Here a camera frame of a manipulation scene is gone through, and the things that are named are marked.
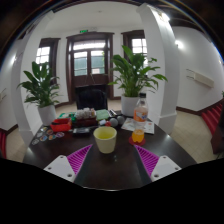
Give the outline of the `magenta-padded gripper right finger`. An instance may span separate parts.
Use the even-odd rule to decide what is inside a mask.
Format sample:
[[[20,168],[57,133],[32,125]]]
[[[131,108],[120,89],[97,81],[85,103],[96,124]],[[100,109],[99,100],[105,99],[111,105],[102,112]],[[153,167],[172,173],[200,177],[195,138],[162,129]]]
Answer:
[[[136,145],[135,148],[152,182],[181,170],[181,167],[167,155],[157,156],[138,145]]]

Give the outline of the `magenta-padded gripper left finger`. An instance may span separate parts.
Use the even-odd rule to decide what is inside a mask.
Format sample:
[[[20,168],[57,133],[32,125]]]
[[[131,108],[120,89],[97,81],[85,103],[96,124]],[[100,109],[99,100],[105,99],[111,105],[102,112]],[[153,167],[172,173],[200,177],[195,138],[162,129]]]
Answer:
[[[44,170],[69,182],[74,182],[91,148],[92,144],[87,145],[68,156],[59,155],[48,164]]]

